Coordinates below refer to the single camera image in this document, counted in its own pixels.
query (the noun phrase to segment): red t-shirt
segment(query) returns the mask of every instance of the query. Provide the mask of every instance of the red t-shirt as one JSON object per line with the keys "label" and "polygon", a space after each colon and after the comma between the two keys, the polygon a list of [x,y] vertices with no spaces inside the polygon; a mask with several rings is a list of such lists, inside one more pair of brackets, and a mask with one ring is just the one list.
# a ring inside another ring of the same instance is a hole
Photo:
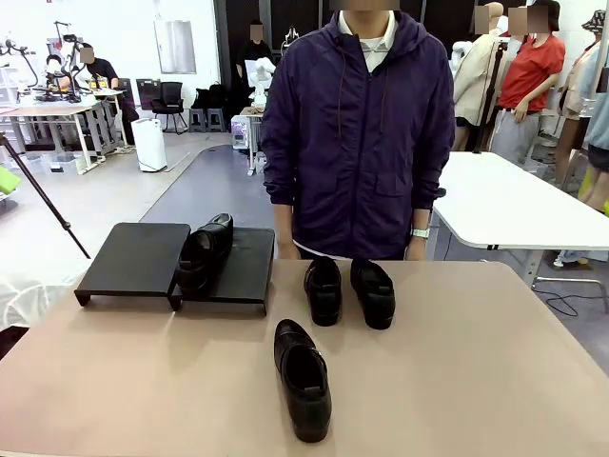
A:
{"label": "red t-shirt", "polygon": [[[522,45],[510,70],[507,72],[499,104],[502,108],[515,108],[518,103],[543,81],[562,71],[565,47],[556,36],[550,35],[538,48],[533,47],[535,40]],[[541,111],[548,101],[548,92],[529,103],[529,111]]]}

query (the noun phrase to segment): jacket hood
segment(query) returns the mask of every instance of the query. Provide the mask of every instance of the jacket hood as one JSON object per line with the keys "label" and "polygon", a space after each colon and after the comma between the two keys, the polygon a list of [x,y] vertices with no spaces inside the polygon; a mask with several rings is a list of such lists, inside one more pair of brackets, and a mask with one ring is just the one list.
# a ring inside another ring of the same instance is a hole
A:
{"label": "jacket hood", "polygon": [[[429,36],[423,24],[418,23],[403,11],[393,11],[396,16],[396,36],[391,47],[390,54],[394,57],[408,54],[414,50],[422,41]],[[322,32],[332,40],[335,46],[339,46],[341,40],[352,39],[353,36],[341,33],[339,29],[339,13],[335,12],[332,19]]]}

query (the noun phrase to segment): gray stool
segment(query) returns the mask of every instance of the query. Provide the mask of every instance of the gray stool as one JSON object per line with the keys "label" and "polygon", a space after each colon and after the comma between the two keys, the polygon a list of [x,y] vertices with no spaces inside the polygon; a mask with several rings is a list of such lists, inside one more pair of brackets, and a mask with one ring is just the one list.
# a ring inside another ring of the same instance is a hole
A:
{"label": "gray stool", "polygon": [[207,131],[226,131],[225,116],[222,109],[207,109]]}
{"label": "gray stool", "polygon": [[207,132],[206,113],[204,109],[190,109],[190,127],[188,131]]}

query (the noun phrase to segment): hand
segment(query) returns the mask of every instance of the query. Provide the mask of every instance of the hand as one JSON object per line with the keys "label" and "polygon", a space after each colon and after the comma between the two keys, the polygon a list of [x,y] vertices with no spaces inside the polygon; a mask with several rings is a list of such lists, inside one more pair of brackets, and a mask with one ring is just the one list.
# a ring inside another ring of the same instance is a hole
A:
{"label": "hand", "polygon": [[279,243],[279,258],[283,260],[301,260],[301,252],[293,241]]}
{"label": "hand", "polygon": [[516,123],[519,124],[526,117],[526,113],[529,111],[529,102],[527,100],[522,100],[518,103],[516,109],[514,109],[514,119]]}
{"label": "hand", "polygon": [[413,236],[410,241],[410,246],[408,246],[408,251],[406,252],[406,260],[410,262],[422,262],[427,260],[426,247],[427,240]]}

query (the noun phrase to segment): black shoe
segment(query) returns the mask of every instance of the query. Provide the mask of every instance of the black shoe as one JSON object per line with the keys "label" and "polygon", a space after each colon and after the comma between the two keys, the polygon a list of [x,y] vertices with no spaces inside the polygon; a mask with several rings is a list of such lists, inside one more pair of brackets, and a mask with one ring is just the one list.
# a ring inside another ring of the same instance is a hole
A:
{"label": "black shoe", "polygon": [[332,413],[327,368],[313,340],[289,319],[275,330],[275,366],[282,377],[294,433],[306,443],[322,441]]}
{"label": "black shoe", "polygon": [[341,309],[341,272],[329,257],[318,257],[304,275],[304,291],[311,307],[311,317],[318,326],[336,324]]}
{"label": "black shoe", "polygon": [[175,270],[176,283],[182,290],[197,290],[207,284],[230,253],[232,233],[232,216],[225,213],[190,233]]}
{"label": "black shoe", "polygon": [[358,294],[368,326],[376,330],[391,327],[396,299],[393,282],[387,273],[368,260],[354,260],[351,264],[351,286]]}

